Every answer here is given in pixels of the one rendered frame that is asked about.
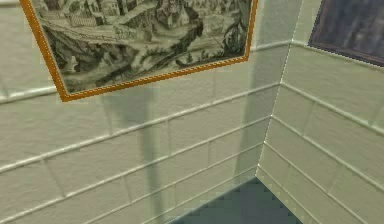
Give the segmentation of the orange framed landscape picture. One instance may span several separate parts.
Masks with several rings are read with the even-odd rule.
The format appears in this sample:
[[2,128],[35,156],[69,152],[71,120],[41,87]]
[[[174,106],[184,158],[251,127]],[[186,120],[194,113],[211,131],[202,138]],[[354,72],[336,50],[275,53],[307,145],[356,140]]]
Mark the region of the orange framed landscape picture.
[[258,0],[19,0],[62,101],[248,59]]

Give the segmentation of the dark framed blue picture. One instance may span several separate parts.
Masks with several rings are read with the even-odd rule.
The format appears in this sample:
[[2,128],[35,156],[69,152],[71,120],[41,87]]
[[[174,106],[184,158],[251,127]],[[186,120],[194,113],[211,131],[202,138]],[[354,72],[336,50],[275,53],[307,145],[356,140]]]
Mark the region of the dark framed blue picture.
[[308,45],[384,67],[384,0],[321,0]]

